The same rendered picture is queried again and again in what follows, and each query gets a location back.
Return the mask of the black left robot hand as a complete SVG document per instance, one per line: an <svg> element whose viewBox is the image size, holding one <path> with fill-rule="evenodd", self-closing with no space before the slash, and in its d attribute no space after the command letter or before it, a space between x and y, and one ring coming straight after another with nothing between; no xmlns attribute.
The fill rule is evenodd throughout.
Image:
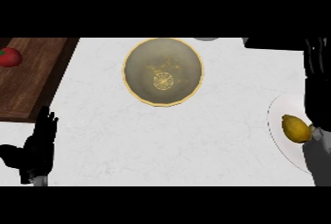
<svg viewBox="0 0 331 224"><path fill-rule="evenodd" d="M36 119L33 135L26 140L23 148L0 145L0 159L9 168L18 169L21 184L33 184L31 179L48 176L55 162L55 141L58 134L58 117L43 106Z"/></svg>

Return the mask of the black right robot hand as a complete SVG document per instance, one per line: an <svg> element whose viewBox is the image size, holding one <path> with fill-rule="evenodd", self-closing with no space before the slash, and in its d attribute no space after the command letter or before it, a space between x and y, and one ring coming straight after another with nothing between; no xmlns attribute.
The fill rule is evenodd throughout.
<svg viewBox="0 0 331 224"><path fill-rule="evenodd" d="M305 43L305 113L331 132L331 44L327 38L308 38Z"/></svg>

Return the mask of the white plate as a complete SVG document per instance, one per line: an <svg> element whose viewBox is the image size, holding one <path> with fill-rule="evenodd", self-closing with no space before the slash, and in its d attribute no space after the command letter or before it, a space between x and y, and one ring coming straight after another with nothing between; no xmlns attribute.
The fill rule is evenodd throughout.
<svg viewBox="0 0 331 224"><path fill-rule="evenodd" d="M287 161L302 172L309 174L311 171L306 168L303 145L289 139L283 128L284 120L289 116L299 118L306 125L312 124L306 117L303 94L284 94L274 99L268 109L268 129L274 144Z"/></svg>

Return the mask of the yellow lemon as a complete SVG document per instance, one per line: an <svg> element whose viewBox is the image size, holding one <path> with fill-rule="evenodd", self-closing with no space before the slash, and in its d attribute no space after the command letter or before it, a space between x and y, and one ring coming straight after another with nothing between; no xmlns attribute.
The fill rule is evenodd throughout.
<svg viewBox="0 0 331 224"><path fill-rule="evenodd" d="M284 135L294 143L303 144L312 140L315 128L317 127L314 125L308 125L297 116L283 116Z"/></svg>

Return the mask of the grey bowl with gold rim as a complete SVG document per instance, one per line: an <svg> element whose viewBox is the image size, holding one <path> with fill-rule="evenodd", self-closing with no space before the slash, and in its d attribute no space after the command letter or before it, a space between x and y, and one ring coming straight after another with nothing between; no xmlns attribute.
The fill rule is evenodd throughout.
<svg viewBox="0 0 331 224"><path fill-rule="evenodd" d="M203 85L201 55L178 38L150 38L129 52L122 77L141 102L164 108L179 105Z"/></svg>

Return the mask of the black appliance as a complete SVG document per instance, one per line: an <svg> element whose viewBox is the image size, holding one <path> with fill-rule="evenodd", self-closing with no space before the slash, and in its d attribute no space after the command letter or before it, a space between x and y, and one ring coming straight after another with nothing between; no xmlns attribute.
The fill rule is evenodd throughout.
<svg viewBox="0 0 331 224"><path fill-rule="evenodd" d="M244 47L265 50L303 51L306 40L303 38L244 38Z"/></svg>

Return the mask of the brown wooden cutting board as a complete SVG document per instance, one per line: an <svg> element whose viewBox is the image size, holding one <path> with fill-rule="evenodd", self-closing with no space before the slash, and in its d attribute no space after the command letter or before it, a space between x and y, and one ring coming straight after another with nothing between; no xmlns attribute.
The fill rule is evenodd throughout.
<svg viewBox="0 0 331 224"><path fill-rule="evenodd" d="M0 67L0 122L34 123L58 91L79 38L0 38L0 49L24 56L17 67Z"/></svg>

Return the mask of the red tomato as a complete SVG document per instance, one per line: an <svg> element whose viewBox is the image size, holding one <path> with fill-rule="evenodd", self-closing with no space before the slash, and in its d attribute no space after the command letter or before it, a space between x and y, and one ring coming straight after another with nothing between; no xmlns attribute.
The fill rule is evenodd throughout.
<svg viewBox="0 0 331 224"><path fill-rule="evenodd" d="M2 67L17 67L23 63L21 52L11 47L0 50L0 66Z"/></svg>

